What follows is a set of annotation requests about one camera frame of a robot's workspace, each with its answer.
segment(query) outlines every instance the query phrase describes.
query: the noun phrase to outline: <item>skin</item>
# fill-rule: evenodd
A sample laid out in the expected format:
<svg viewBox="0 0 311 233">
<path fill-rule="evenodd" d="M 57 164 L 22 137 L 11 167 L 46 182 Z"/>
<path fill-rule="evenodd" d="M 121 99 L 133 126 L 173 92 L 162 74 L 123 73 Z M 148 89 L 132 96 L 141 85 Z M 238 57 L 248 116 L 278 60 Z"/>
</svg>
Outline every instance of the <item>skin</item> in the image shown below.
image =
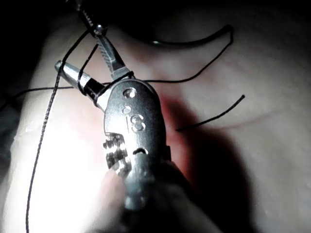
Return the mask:
<svg viewBox="0 0 311 233">
<path fill-rule="evenodd" d="M 251 8 L 208 14 L 194 9 L 174 17 L 179 20 L 155 26 L 163 40 L 202 38 L 228 22 L 236 28 L 234 45 L 197 79 L 152 84 L 160 97 L 172 160 L 203 200 L 198 216 L 206 213 L 224 232 L 310 232 L 311 66 L 306 23 L 286 13 Z M 67 24 L 46 40 L 30 88 L 54 85 L 53 65 L 84 31 L 74 17 L 62 20 Z M 223 36 L 198 48 L 176 50 L 140 43 L 118 28 L 110 29 L 108 37 L 139 79 L 189 77 L 228 42 Z M 68 62 L 81 67 L 94 44 L 88 36 Z M 99 51 L 85 71 L 100 82 L 110 81 Z M 242 94 L 245 100 L 223 118 L 175 131 L 223 112 Z M 29 181 L 50 96 L 51 91 L 42 91 L 26 97 L 11 166 L 1 185 L 3 232 L 25 232 Z M 59 90 L 35 174 L 30 232 L 85 232 L 109 229 L 119 221 L 124 186 L 107 172 L 104 140 L 103 113 L 79 91 Z"/>
</svg>

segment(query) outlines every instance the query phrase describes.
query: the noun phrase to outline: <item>metal pliers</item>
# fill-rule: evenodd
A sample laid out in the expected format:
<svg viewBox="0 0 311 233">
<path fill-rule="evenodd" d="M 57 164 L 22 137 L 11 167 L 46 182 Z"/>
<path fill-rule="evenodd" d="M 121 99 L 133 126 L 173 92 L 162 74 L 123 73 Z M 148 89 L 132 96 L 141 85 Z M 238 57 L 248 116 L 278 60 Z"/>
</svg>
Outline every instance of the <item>metal pliers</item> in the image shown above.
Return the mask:
<svg viewBox="0 0 311 233">
<path fill-rule="evenodd" d="M 141 210 L 155 184 L 155 170 L 171 159 L 166 145 L 166 130 L 156 91 L 136 79 L 105 36 L 105 28 L 80 11 L 107 63 L 113 81 L 102 85 L 88 74 L 65 63 L 61 76 L 87 95 L 104 112 L 104 143 L 108 168 L 123 177 L 126 186 L 125 208 Z M 55 68 L 62 65 L 59 61 Z"/>
</svg>

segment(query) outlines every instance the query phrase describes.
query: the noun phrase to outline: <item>black thread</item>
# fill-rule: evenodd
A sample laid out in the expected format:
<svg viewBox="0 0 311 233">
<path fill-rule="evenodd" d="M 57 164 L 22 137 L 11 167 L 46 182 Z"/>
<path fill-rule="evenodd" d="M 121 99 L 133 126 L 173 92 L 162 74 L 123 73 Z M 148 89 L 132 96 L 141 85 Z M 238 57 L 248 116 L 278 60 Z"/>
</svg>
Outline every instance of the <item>black thread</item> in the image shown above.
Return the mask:
<svg viewBox="0 0 311 233">
<path fill-rule="evenodd" d="M 195 79 L 196 77 L 198 77 L 207 67 L 209 67 L 213 62 L 215 62 L 222 54 L 223 52 L 230 46 L 233 44 L 233 28 L 232 26 L 230 25 L 226 25 L 225 27 L 223 27 L 222 29 L 220 29 L 219 31 L 222 31 L 222 33 L 219 33 L 218 36 L 220 35 L 223 35 L 224 33 L 227 33 L 229 32 L 230 33 L 230 42 L 220 51 L 220 53 L 214 58 L 212 59 L 209 63 L 207 63 L 202 69 L 200 69 L 195 75 L 189 77 L 189 78 L 186 78 L 186 79 L 181 79 L 181 80 L 145 80 L 145 82 L 148 82 L 148 83 L 184 83 L 184 82 L 187 82 L 187 81 L 190 81 L 192 79 Z M 59 89 L 71 89 L 73 87 L 62 87 L 62 88 L 59 88 Z M 30 92 L 30 91 L 37 91 L 37 90 L 53 90 L 53 87 L 43 87 L 43 88 L 34 88 L 34 89 L 29 89 L 29 90 L 25 90 L 25 91 L 22 91 L 18 94 L 16 94 L 15 96 L 11 97 L 5 104 L 3 104 L 1 107 L 0 107 L 0 112 L 10 103 L 12 102 L 14 99 L 18 98 L 19 96 L 27 93 L 27 92 Z"/>
<path fill-rule="evenodd" d="M 83 88 L 81 87 L 81 83 L 80 83 L 80 80 L 81 80 L 81 77 L 83 75 L 83 71 L 84 71 L 84 68 L 87 66 L 88 62 L 90 61 L 90 59 L 92 58 L 93 54 L 95 53 L 96 49 L 97 49 L 98 45 L 96 44 L 92 50 L 92 52 L 90 53 L 90 55 L 88 56 L 87 60 L 84 62 L 83 66 L 81 67 L 81 70 L 79 71 L 79 74 L 78 74 L 78 88 L 80 90 L 80 92 L 82 93 L 82 95 L 86 96 L 86 93 L 85 91 L 83 90 Z"/>
<path fill-rule="evenodd" d="M 69 51 L 66 53 L 66 55 L 64 56 L 64 59 L 62 61 L 62 65 L 60 66 L 57 76 L 56 76 L 56 81 L 55 81 L 55 85 L 53 88 L 53 92 L 49 101 L 49 105 L 48 108 L 45 112 L 45 117 L 44 117 L 44 121 L 43 121 L 43 125 L 42 125 L 42 130 L 41 130 L 41 136 L 40 136 L 40 140 L 39 140 L 39 144 L 38 144 L 38 149 L 37 149 L 37 155 L 35 157 L 35 163 L 34 163 L 34 167 L 33 167 L 33 172 L 32 172 L 32 176 L 30 179 L 30 185 L 29 185 L 29 191 L 28 191 L 28 197 L 27 197 L 27 207 L 26 207 L 26 219 L 25 219 L 25 223 L 26 223 L 26 233 L 29 233 L 29 209 L 30 209 L 30 199 L 31 199 L 31 192 L 33 189 L 33 183 L 34 183 L 34 179 L 35 179 L 35 170 L 38 164 L 38 159 L 39 159 L 39 155 L 40 155 L 40 150 L 41 150 L 41 146 L 42 146 L 42 142 L 43 142 L 43 138 L 44 138 L 44 133 L 45 133 L 45 129 L 49 120 L 49 115 L 50 115 L 50 111 L 52 108 L 52 104 L 54 102 L 54 98 L 57 92 L 57 88 L 59 85 L 59 80 L 60 80 L 60 75 L 61 72 L 64 69 L 64 65 L 66 60 L 68 59 L 69 55 L 72 53 L 72 51 L 79 45 L 79 43 L 83 40 L 83 38 L 88 34 L 88 31 L 85 31 L 80 37 L 79 39 L 73 44 L 73 46 L 69 49 Z"/>
<path fill-rule="evenodd" d="M 226 32 L 230 33 L 230 41 L 228 44 L 226 44 L 226 46 L 220 51 L 220 53 L 214 57 L 209 63 L 207 63 L 202 69 L 200 69 L 195 75 L 186 78 L 186 79 L 180 79 L 180 80 L 145 80 L 146 82 L 149 83 L 184 83 L 184 82 L 188 82 L 192 79 L 195 79 L 196 77 L 198 77 L 207 67 L 209 67 L 213 62 L 215 62 L 222 54 L 223 52 L 230 46 L 233 44 L 233 28 L 232 27 L 227 27 L 226 28 Z"/>
<path fill-rule="evenodd" d="M 181 47 L 196 47 L 196 46 L 200 46 L 203 44 L 207 44 L 215 39 L 217 39 L 218 37 L 222 36 L 223 34 L 232 31 L 233 32 L 233 27 L 229 24 L 225 25 L 223 28 L 221 28 L 220 30 L 218 30 L 217 32 L 215 32 L 212 35 L 209 35 L 203 39 L 199 39 L 199 40 L 194 40 L 194 41 L 187 41 L 187 42 L 169 42 L 169 41 L 161 41 L 161 40 L 149 40 L 149 43 L 152 43 L 156 46 L 158 45 L 168 45 L 168 46 L 181 46 Z"/>
<path fill-rule="evenodd" d="M 198 127 L 200 125 L 204 125 L 204 124 L 206 124 L 208 122 L 211 122 L 213 120 L 216 120 L 218 118 L 221 118 L 222 116 L 224 116 L 228 112 L 230 112 L 232 109 L 234 109 L 244 98 L 245 98 L 245 95 L 242 95 L 230 108 L 228 108 L 226 111 L 224 111 L 223 113 L 219 114 L 218 116 L 214 116 L 214 117 L 212 117 L 212 118 L 210 118 L 208 120 L 205 120 L 205 121 L 193 124 L 193 125 L 189 125 L 189 126 L 186 126 L 186 127 L 180 128 L 180 129 L 177 129 L 176 131 L 182 132 L 182 131 L 185 131 L 185 130 L 189 130 L 191 128 L 195 128 L 195 127 Z"/>
</svg>

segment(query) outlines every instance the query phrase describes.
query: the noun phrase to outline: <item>pliers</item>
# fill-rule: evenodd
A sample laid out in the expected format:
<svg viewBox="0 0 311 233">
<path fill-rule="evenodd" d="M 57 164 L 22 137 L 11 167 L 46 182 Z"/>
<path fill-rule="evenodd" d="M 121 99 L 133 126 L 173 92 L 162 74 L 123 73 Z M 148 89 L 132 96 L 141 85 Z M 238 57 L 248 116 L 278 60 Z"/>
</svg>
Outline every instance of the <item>pliers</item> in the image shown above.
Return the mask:
<svg viewBox="0 0 311 233">
<path fill-rule="evenodd" d="M 88 74 L 65 63 L 61 76 L 87 95 L 104 112 L 104 142 L 108 168 L 123 177 L 126 187 L 125 208 L 145 207 L 153 185 L 155 171 L 164 160 L 171 159 L 166 145 L 166 130 L 156 91 L 143 80 L 135 78 L 120 55 L 105 36 L 106 28 L 93 22 L 86 12 L 80 12 L 96 38 L 113 81 L 103 85 Z M 62 61 L 55 65 L 58 71 Z"/>
</svg>

